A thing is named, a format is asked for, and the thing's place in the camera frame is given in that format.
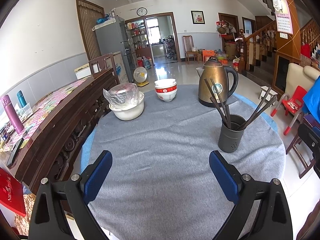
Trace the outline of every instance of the kettle spout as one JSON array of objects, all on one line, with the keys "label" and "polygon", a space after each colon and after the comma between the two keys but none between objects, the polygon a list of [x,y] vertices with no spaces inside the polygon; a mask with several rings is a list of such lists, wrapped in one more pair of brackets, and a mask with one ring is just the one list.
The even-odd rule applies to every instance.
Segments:
[{"label": "kettle spout", "polygon": [[199,77],[201,77],[201,75],[202,75],[202,73],[203,73],[204,69],[203,69],[203,68],[201,68],[201,67],[199,67],[199,68],[196,68],[196,71],[198,72]]}]

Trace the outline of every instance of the purple thermos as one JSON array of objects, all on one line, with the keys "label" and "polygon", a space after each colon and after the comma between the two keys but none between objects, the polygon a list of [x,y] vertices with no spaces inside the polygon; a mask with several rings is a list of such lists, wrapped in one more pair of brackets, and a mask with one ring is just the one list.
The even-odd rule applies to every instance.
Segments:
[{"label": "purple thermos", "polygon": [[16,113],[16,110],[14,109],[11,103],[10,97],[8,95],[3,96],[1,98],[1,103],[3,105],[5,112],[7,113],[7,116],[9,117],[11,124],[13,125],[13,128],[16,130],[18,134],[20,134],[24,129],[24,126],[20,121]]}]

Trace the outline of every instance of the red folder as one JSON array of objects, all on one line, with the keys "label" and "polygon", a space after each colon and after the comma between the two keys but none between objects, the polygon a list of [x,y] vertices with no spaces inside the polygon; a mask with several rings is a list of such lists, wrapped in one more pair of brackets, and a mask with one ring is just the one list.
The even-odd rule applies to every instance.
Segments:
[{"label": "red folder", "polygon": [[22,184],[13,176],[0,168],[0,204],[11,211],[26,216],[26,209],[23,201]]}]

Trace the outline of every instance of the red child chair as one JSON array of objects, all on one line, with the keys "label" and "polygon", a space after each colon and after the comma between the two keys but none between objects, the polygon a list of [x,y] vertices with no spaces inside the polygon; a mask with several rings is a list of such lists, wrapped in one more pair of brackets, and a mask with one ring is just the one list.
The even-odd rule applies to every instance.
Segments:
[{"label": "red child chair", "polygon": [[292,121],[290,122],[289,126],[283,132],[284,135],[288,134],[288,132],[290,131],[291,127],[293,126],[294,122],[297,120],[299,115],[300,114],[303,115],[303,112],[302,112],[303,100],[302,100],[302,98],[306,95],[306,93],[307,93],[306,90],[301,86],[297,86],[295,92],[293,93],[292,98],[290,98],[290,99],[289,99],[289,94],[284,93],[281,96],[275,109],[273,109],[273,111],[271,112],[271,116],[274,116],[276,114],[279,106],[282,103],[285,108],[285,115],[288,115],[289,112],[291,114],[293,114]]}]

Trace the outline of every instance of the gray tablecloth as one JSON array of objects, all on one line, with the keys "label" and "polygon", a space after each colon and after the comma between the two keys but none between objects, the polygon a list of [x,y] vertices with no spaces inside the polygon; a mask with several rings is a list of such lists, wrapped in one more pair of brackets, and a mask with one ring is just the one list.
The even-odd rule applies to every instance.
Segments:
[{"label": "gray tablecloth", "polygon": [[[103,150],[113,165],[89,208],[97,222],[120,240],[212,239],[233,203],[209,167],[219,150],[221,117],[201,105],[197,85],[180,85],[175,99],[145,93],[141,116],[121,121],[113,113],[99,121],[89,163]],[[248,119],[253,108],[235,97],[230,112]],[[282,140],[262,117],[245,130],[234,153],[220,151],[240,173],[256,180],[280,178],[285,165]],[[251,227],[254,205],[244,232]]]}]

